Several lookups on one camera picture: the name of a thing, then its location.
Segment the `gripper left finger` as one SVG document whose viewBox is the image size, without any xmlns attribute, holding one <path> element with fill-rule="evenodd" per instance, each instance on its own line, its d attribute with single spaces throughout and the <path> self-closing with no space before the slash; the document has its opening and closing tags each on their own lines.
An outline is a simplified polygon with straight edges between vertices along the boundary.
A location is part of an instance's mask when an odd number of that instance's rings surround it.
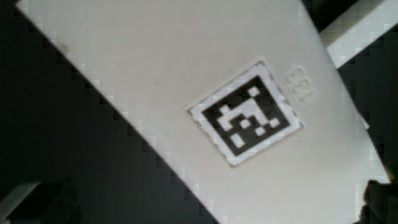
<svg viewBox="0 0 398 224">
<path fill-rule="evenodd" d="M 0 224 L 79 224 L 78 193 L 69 181 L 26 182 L 0 200 Z"/>
</svg>

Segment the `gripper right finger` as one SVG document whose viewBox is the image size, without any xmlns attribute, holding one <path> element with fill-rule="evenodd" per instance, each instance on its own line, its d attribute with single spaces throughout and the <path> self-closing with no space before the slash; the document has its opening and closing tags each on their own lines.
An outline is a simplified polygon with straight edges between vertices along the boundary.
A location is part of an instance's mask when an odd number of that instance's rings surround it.
<svg viewBox="0 0 398 224">
<path fill-rule="evenodd" d="M 398 224 L 398 183 L 367 181 L 364 206 L 353 224 Z"/>
</svg>

